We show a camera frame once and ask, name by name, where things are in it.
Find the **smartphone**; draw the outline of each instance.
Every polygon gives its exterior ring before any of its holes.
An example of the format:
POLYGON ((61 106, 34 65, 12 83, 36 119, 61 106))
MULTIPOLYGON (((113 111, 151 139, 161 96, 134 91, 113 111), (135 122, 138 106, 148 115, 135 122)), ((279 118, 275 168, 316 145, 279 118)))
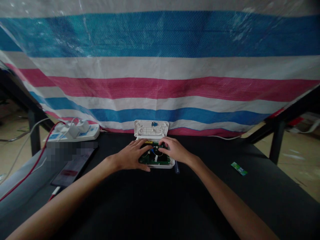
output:
POLYGON ((52 180, 51 185, 60 187, 68 187, 71 185, 95 149, 96 148, 81 149, 81 154, 76 155, 73 160, 69 161, 63 167, 60 173, 52 180))

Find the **black table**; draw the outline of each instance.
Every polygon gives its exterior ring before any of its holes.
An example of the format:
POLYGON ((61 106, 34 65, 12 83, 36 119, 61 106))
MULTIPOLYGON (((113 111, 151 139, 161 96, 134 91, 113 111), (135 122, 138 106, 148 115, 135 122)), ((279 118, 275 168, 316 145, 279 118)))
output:
MULTIPOLYGON (((190 152, 201 157, 281 239, 319 236, 320 204, 255 146, 244 139, 175 137, 190 152), (230 166, 232 162, 238 163, 248 174, 241 176, 230 166)), ((100 134, 96 140, 99 149, 83 174, 132 140, 133 134, 100 134)), ((59 143, 58 148, 48 145, 48 160, 44 166, 1 202, 1 239, 47 202, 55 189, 49 183, 80 145, 59 143)), ((150 173, 126 170, 111 175, 54 238, 238 238, 198 177, 186 165, 180 163, 179 166, 180 175, 175 174, 174 169, 151 169, 150 173)))

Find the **green circuit board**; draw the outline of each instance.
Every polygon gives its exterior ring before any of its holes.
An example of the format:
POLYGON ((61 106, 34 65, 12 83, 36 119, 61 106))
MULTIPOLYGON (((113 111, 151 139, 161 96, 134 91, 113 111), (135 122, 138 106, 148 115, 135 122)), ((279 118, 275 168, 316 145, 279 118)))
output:
MULTIPOLYGON (((152 143, 152 146, 154 147, 154 149, 156 149, 155 147, 159 147, 159 148, 166 148, 165 146, 159 146, 158 143, 152 143)), ((148 152, 145 152, 144 154, 142 154, 142 156, 139 158, 139 163, 142 164, 147 164, 147 165, 170 165, 170 158, 168 155, 163 154, 162 156, 158 156, 157 162, 155 162, 155 153, 150 150, 149 151, 150 154, 148 154, 148 152)))

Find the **plastic tarp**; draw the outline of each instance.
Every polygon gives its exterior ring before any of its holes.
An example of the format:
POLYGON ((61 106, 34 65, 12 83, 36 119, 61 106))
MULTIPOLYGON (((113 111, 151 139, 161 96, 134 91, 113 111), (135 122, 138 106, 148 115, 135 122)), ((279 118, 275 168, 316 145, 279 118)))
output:
POLYGON ((320 80, 308 0, 0 3, 0 59, 44 111, 133 133, 235 137, 320 80))

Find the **hand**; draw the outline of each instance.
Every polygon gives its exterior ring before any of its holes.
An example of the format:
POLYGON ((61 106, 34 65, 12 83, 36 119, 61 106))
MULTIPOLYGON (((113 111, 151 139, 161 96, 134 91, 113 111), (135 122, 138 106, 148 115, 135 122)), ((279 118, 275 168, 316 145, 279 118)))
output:
POLYGON ((159 152, 167 154, 169 157, 178 162, 182 162, 190 166, 193 161, 199 159, 199 157, 185 149, 177 139, 164 137, 159 141, 159 145, 162 143, 165 143, 166 147, 169 146, 170 150, 159 148, 159 152))
POLYGON ((138 162, 141 155, 152 148, 152 146, 148 145, 140 149, 146 141, 147 139, 132 141, 120 152, 107 157, 105 161, 111 164, 115 171, 124 169, 141 169, 150 172, 150 168, 146 164, 138 162))

